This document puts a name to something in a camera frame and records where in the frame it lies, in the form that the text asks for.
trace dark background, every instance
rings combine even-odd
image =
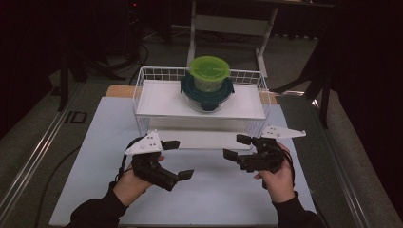
[[[52,90],[49,74],[60,67],[63,48],[94,61],[137,51],[125,43],[145,25],[167,41],[170,25],[189,25],[190,1],[10,1],[0,4],[0,138]],[[400,1],[342,1],[333,12],[284,8],[272,34],[319,38],[301,77],[331,75],[331,88],[351,120],[388,196],[403,217],[401,86],[403,5]],[[202,12],[267,19],[270,7],[207,3]],[[127,22],[136,22],[129,32]]]

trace plastic container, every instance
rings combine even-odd
[[[222,81],[230,74],[229,65],[214,56],[195,58],[190,64],[190,74],[195,78],[196,89],[215,92],[221,88]]]
[[[196,89],[195,78],[186,74],[181,79],[181,92],[186,95],[187,103],[191,108],[202,113],[215,112],[222,108],[223,103],[234,93],[231,79],[225,78],[221,88],[215,92],[203,92]]]

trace robotic hand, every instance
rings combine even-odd
[[[292,167],[294,179],[295,171],[291,156],[289,156],[289,154],[277,144],[276,139],[302,137],[305,135],[305,131],[296,131],[277,126],[267,126],[264,128],[260,138],[237,135],[238,143],[254,145],[257,149],[257,153],[251,155],[238,155],[237,152],[223,149],[223,156],[229,161],[236,162],[241,170],[246,170],[248,173],[262,170],[277,173],[285,159]],[[267,189],[264,181],[262,182],[262,187]]]
[[[161,156],[162,150],[177,149],[179,145],[179,141],[160,141],[157,130],[144,137],[136,138],[127,146],[118,177],[124,173],[125,157],[133,155],[131,166],[134,175],[143,181],[148,181],[167,191],[172,191],[178,181],[191,179],[194,172],[194,170],[186,170],[176,175],[162,168],[159,164],[158,158]]]

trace white tray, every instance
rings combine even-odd
[[[234,84],[235,93],[221,110],[200,113],[188,106],[180,81],[144,80],[137,117],[192,117],[237,120],[265,120],[264,110],[255,85]]]

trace white bracket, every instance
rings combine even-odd
[[[157,130],[148,133],[144,138],[132,144],[125,153],[127,155],[146,154],[153,152],[161,152],[163,146],[161,145],[160,136]]]
[[[306,136],[306,132],[304,130],[297,131],[284,127],[268,125],[261,132],[261,136],[263,138],[270,138],[270,139],[285,139],[285,138],[303,137]]]

